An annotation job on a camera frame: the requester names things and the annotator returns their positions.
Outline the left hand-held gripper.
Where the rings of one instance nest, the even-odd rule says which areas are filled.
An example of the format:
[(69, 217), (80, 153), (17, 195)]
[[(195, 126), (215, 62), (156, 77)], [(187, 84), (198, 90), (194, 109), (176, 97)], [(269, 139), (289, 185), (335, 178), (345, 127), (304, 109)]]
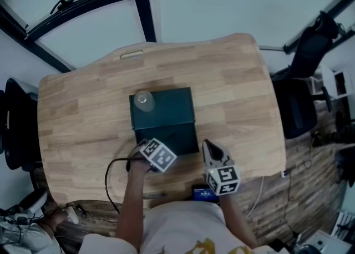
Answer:
[(128, 155), (129, 160), (146, 160), (153, 172), (165, 172), (177, 156), (156, 138), (142, 140)]

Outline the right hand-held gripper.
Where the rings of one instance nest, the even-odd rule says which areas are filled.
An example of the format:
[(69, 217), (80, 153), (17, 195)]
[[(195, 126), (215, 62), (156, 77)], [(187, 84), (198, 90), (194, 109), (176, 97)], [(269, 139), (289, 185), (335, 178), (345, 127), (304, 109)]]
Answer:
[(205, 180), (216, 196), (232, 194), (240, 185), (239, 169), (228, 149), (205, 139), (202, 143)]

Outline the dark green tray box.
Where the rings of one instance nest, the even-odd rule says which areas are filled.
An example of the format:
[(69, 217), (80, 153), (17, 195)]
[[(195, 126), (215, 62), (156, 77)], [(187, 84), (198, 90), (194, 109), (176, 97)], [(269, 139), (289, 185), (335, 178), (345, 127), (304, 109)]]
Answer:
[(161, 141), (177, 156), (199, 152), (194, 123), (135, 130), (136, 142), (153, 138)]

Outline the person's right forearm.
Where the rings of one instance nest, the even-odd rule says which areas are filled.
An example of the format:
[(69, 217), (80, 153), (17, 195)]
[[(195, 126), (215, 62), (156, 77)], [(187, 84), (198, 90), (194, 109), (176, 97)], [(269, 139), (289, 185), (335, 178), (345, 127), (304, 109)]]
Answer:
[(258, 247), (256, 236), (247, 223), (234, 195), (219, 197), (220, 207), (229, 231), (250, 249)]

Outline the person's left forearm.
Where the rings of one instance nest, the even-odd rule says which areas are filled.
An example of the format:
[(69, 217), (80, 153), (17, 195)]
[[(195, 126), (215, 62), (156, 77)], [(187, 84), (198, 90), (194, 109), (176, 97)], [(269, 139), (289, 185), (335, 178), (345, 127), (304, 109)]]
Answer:
[(115, 237), (130, 243), (139, 251), (144, 232), (143, 189), (149, 163), (131, 162), (124, 201), (116, 227)]

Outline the black phone with blue screen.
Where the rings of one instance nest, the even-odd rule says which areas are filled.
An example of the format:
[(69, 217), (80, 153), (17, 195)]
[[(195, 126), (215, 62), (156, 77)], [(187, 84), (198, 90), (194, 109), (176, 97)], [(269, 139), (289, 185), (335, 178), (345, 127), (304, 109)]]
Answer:
[(209, 185), (192, 185), (192, 199), (218, 204), (219, 198), (214, 194)]

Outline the glass bottle with gold cap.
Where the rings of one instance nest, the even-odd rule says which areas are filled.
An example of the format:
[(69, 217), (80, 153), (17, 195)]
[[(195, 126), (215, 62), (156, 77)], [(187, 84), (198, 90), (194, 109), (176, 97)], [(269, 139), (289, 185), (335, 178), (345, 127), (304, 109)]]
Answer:
[(134, 96), (135, 106), (143, 112), (151, 112), (155, 108), (155, 100), (151, 92), (142, 90)]

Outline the person's white shirt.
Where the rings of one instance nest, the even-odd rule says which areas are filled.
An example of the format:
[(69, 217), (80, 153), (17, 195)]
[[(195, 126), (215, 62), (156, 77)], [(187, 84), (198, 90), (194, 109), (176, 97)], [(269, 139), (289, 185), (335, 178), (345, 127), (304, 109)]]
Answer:
[(209, 202), (180, 201), (149, 210), (140, 249), (113, 237), (89, 234), (78, 254), (276, 254), (269, 246), (254, 250), (226, 227), (222, 210)]

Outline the black office chair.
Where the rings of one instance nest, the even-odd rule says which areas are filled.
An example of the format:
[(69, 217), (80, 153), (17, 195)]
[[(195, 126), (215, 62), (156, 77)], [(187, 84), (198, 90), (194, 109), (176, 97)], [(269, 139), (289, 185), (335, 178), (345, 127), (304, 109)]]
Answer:
[(9, 169), (33, 171), (42, 162), (37, 95), (26, 93), (12, 78), (0, 90), (0, 154)]
[(322, 87), (322, 94), (312, 95), (305, 79), (314, 75), (337, 36), (337, 24), (321, 11), (314, 25), (303, 31), (291, 65), (271, 76), (286, 139), (303, 135), (317, 125), (314, 101), (324, 100), (332, 111), (327, 89)]

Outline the white shoe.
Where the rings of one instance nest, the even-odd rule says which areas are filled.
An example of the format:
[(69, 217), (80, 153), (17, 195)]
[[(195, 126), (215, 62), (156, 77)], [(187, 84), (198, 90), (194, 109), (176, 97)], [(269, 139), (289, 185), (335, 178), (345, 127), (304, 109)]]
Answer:
[(68, 214), (68, 221), (71, 223), (77, 225), (79, 223), (79, 217), (76, 213), (76, 211), (71, 207), (67, 206), (64, 208), (64, 211)]

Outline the person's bare leg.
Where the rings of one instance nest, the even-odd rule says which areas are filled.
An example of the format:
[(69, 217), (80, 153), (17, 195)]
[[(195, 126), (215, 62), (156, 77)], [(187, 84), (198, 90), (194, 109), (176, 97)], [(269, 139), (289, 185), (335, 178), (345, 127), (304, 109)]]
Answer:
[(68, 213), (63, 210), (52, 210), (37, 224), (50, 236), (54, 237), (55, 231), (62, 222), (68, 220)]

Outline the white grey headset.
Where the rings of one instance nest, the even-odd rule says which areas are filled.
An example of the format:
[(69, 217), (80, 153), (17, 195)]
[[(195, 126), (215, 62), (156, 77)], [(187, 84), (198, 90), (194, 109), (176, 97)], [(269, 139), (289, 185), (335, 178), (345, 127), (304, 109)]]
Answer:
[(29, 214), (35, 214), (46, 203), (48, 192), (45, 188), (34, 190), (26, 196), (18, 205), (19, 208)]

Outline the white shelf unit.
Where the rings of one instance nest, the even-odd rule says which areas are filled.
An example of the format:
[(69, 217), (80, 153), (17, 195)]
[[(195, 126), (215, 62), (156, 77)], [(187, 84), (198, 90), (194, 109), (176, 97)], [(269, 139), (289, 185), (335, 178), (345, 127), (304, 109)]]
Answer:
[(321, 94), (325, 87), (334, 99), (355, 95), (355, 67), (347, 66), (338, 70), (321, 66), (321, 73), (310, 77), (312, 95)]

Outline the black window frame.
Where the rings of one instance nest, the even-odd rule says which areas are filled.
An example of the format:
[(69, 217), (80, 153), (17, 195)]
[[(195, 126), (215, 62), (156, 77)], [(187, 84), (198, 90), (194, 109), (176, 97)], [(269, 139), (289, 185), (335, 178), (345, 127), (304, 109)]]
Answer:
[(344, 28), (355, 0), (0, 0), (0, 31), (44, 64), (44, 75), (84, 67), (141, 42), (183, 43), (251, 34), (265, 50), (294, 50), (321, 11)]

